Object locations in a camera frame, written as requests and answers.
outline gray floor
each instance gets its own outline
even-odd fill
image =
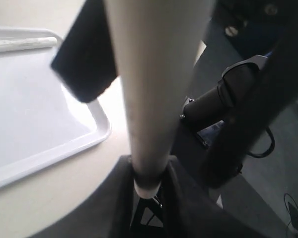
[[[222,71],[241,60],[225,39],[222,29],[211,23],[205,37],[207,48],[197,62],[189,96],[196,98],[214,87]],[[271,124],[276,140],[275,151],[267,158],[247,158],[242,175],[217,191],[223,208],[236,218],[272,238],[286,237],[290,217],[284,205],[289,193],[298,204],[298,105],[289,105]],[[269,139],[263,135],[254,152],[268,148]]]

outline white pipe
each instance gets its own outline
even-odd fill
[[[106,0],[135,188],[153,197],[178,126],[210,0]]]
[[[0,40],[0,52],[48,48],[58,43],[55,37]]]

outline white table surface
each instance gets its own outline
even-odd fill
[[[64,37],[83,0],[0,0],[0,26],[47,28]],[[120,80],[99,97],[112,123],[110,137],[0,189],[0,238],[22,238],[54,223],[82,203],[129,154]]]

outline bolt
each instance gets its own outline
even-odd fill
[[[225,34],[230,37],[234,37],[238,35],[238,30],[233,26],[228,26],[225,28]]]
[[[264,8],[264,11],[269,16],[274,16],[278,12],[278,7],[272,3],[267,4]]]

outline white tray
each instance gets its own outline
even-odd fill
[[[54,36],[0,28],[0,39]],[[105,140],[99,102],[78,102],[50,69],[57,47],[0,53],[0,187]]]

